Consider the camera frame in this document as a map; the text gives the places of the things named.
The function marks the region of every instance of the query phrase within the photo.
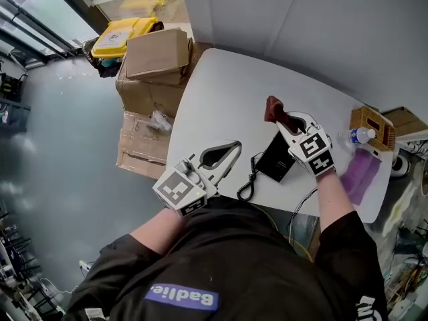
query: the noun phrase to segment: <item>gray floor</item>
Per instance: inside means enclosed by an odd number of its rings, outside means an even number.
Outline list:
[[[32,108],[27,133],[0,138],[0,194],[32,238],[42,276],[72,290],[79,260],[94,261],[162,205],[154,180],[115,166],[123,111],[114,78],[99,78],[85,58],[52,62],[29,72],[23,102]],[[270,211],[285,232],[290,213]],[[305,246],[314,221],[294,222]]]

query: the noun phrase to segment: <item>red cloth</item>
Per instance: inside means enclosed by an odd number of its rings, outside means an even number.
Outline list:
[[[298,127],[290,122],[287,114],[284,112],[284,104],[275,96],[269,96],[266,100],[265,121],[282,122],[292,132],[297,132]]]

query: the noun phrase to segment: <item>person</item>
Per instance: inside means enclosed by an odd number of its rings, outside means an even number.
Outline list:
[[[248,203],[212,198],[186,218],[163,209],[101,250],[64,321],[387,320],[374,241],[335,171],[316,181],[314,263]]]

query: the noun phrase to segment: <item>yellow container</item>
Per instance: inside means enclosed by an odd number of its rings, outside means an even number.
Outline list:
[[[127,18],[111,21],[92,47],[92,56],[95,58],[123,57],[126,52],[126,41],[148,33],[157,22],[157,18]]]

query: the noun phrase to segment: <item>black shirt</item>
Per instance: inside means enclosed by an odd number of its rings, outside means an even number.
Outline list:
[[[356,212],[322,232],[311,263],[295,254],[262,212],[217,198],[191,216],[164,257],[130,235],[101,250],[64,320],[101,316],[387,320],[387,307],[376,245]]]

